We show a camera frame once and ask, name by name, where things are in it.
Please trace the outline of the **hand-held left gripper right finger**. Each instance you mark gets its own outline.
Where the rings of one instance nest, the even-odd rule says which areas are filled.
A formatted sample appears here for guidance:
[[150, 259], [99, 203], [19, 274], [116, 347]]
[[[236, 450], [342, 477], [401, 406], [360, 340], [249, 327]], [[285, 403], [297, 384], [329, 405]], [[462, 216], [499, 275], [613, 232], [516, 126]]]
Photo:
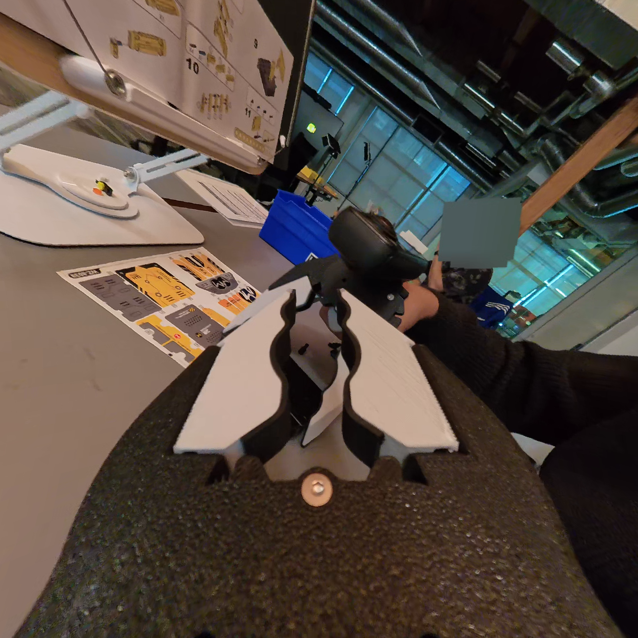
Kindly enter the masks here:
[[341, 429], [367, 467], [389, 456], [456, 453], [460, 443], [417, 357], [416, 344], [350, 292], [338, 292], [348, 374]]

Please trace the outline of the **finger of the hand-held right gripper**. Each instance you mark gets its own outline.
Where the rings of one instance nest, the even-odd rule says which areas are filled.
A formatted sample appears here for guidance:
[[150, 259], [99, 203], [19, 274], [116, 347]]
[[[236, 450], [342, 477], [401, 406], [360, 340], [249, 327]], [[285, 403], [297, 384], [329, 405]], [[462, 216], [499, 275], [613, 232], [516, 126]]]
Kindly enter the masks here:
[[349, 369], [344, 358], [337, 358], [336, 376], [331, 385], [323, 392], [319, 409], [310, 418], [301, 439], [301, 446], [308, 446], [342, 413], [345, 393], [344, 387], [348, 375]]
[[284, 283], [272, 290], [264, 291], [254, 302], [235, 316], [224, 328], [223, 335], [226, 336], [230, 334], [230, 332], [258, 315], [261, 310], [273, 303], [281, 295], [284, 295], [286, 299], [288, 299], [292, 291], [295, 293], [296, 310], [298, 311], [306, 309], [308, 304], [314, 299], [315, 293], [307, 276], [293, 280], [290, 283]]

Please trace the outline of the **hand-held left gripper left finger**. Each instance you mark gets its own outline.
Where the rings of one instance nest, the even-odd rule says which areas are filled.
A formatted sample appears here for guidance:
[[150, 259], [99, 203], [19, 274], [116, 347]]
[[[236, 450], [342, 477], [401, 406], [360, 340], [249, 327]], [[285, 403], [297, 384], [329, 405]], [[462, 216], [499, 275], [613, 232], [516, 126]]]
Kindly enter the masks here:
[[173, 445], [176, 454], [273, 458], [291, 437], [283, 363], [297, 313], [294, 288], [265, 291], [235, 316]]

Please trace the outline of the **person's right forearm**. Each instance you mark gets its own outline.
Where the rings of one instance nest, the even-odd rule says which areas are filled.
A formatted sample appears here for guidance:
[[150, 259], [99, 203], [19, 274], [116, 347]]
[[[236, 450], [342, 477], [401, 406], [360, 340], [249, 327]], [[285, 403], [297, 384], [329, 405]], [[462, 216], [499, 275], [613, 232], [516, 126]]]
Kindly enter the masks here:
[[428, 348], [513, 433], [558, 446], [586, 429], [637, 429], [637, 358], [549, 350], [478, 326], [440, 294], [405, 334]]

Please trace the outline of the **person's right hand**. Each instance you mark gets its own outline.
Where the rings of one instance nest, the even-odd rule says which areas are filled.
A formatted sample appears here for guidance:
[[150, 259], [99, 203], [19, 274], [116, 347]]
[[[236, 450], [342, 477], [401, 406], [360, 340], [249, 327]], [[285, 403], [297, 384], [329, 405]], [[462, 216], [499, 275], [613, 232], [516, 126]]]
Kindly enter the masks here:
[[419, 283], [405, 282], [403, 288], [407, 295], [397, 329], [405, 333], [420, 321], [434, 317], [438, 312], [439, 299], [432, 290]]

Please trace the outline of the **blue plastic bin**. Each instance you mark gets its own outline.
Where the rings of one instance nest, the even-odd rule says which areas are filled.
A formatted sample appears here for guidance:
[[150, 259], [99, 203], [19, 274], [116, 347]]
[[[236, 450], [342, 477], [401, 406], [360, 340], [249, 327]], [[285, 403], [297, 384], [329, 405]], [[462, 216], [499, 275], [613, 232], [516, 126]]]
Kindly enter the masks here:
[[293, 265], [338, 253], [328, 237], [332, 219], [304, 197], [279, 190], [259, 237]]

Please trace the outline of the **white paper document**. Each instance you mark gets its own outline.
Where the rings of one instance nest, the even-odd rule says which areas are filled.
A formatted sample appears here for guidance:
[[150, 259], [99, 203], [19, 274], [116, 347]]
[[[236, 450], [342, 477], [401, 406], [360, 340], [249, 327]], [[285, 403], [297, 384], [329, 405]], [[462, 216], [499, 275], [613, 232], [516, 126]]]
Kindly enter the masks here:
[[235, 227], [261, 229], [268, 211], [240, 186], [195, 170], [175, 174]]

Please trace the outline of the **yellow grey sticker sheet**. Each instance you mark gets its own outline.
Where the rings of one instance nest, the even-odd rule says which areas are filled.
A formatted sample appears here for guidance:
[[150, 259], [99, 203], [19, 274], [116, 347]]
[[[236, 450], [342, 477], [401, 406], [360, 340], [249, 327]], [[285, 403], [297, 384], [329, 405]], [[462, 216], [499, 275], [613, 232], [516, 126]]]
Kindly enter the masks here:
[[182, 368], [260, 296], [203, 246], [57, 274]]

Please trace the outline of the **black panel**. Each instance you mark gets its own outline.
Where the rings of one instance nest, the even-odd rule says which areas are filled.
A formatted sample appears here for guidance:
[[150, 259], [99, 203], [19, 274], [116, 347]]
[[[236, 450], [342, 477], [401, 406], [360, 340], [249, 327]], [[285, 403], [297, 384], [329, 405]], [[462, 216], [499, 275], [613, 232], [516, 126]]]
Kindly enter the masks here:
[[290, 82], [286, 93], [280, 135], [285, 137], [285, 145], [277, 145], [274, 165], [284, 169], [288, 166], [289, 147], [304, 85], [309, 41], [315, 15], [315, 1], [260, 1], [268, 19], [281, 36], [284, 44], [293, 55]]

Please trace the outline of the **wooden beam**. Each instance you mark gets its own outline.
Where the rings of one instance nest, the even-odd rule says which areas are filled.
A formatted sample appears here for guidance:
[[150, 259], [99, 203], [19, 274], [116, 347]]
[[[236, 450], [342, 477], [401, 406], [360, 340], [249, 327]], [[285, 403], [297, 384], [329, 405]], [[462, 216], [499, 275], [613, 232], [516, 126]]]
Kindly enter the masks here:
[[519, 235], [523, 235], [636, 128], [637, 95], [634, 95], [522, 204]]

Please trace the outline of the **instruction booklet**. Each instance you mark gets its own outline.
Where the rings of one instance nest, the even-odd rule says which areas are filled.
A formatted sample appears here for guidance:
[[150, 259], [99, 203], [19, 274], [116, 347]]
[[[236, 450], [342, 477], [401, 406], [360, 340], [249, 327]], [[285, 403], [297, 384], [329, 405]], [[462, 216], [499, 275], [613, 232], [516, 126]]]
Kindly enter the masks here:
[[258, 1], [2, 1], [72, 52], [68, 84], [231, 164], [280, 138], [293, 56]]

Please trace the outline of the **white wooden book stand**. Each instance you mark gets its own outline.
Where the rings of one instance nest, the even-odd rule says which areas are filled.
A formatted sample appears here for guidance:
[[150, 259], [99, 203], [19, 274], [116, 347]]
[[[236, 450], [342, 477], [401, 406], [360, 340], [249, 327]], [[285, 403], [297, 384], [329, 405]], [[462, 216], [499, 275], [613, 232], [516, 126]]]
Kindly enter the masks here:
[[[215, 159], [251, 175], [260, 169], [233, 165], [212, 151], [186, 145], [183, 139], [77, 90], [64, 79], [61, 60], [72, 52], [1, 13], [1, 63], [49, 90], [1, 118], [1, 176], [7, 206], [4, 234], [44, 246], [125, 246], [197, 244], [202, 234], [182, 219], [147, 186], [147, 182]], [[98, 160], [64, 158], [28, 148], [27, 140], [58, 124], [88, 118], [97, 110], [172, 139], [183, 150], [147, 159], [124, 171]], [[113, 196], [92, 188], [105, 180]]]

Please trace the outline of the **black wall screen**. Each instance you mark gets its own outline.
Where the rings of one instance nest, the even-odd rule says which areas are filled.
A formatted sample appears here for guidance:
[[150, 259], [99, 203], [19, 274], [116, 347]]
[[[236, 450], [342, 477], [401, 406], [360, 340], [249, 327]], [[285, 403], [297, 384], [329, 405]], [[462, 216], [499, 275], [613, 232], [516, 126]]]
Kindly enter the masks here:
[[336, 138], [342, 127], [342, 120], [329, 111], [321, 109], [299, 110], [293, 125], [292, 140], [294, 141], [301, 135], [320, 155], [325, 148], [323, 137], [330, 134]]

